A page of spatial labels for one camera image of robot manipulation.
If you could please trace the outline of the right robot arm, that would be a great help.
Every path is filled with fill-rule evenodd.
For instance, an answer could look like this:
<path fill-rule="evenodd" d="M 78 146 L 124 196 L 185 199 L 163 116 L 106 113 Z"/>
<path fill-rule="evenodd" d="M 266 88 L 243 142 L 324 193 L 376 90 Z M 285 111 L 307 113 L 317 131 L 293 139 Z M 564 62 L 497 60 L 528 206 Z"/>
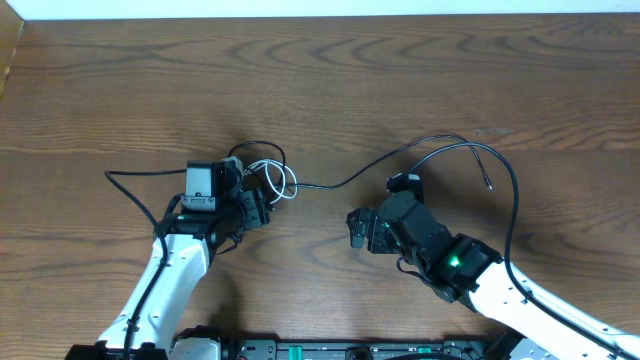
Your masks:
<path fill-rule="evenodd" d="M 480 240 L 452 235 L 419 197 L 392 194 L 346 224 L 354 248 L 398 254 L 448 303 L 460 302 L 523 335 L 558 359 L 636 359 L 639 338 L 611 327 L 536 284 Z"/>

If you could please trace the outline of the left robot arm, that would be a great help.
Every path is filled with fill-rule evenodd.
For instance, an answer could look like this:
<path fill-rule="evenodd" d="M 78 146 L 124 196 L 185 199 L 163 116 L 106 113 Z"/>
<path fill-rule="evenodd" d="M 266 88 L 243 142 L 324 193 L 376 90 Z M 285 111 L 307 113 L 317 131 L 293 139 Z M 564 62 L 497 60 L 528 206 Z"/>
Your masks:
<path fill-rule="evenodd" d="M 186 305 L 226 240 L 269 222 L 259 189 L 243 187 L 235 156 L 191 161 L 186 186 L 154 222 L 148 265 L 126 305 L 92 345 L 74 345 L 70 359 L 234 359 L 238 349 L 202 326 L 176 331 Z"/>

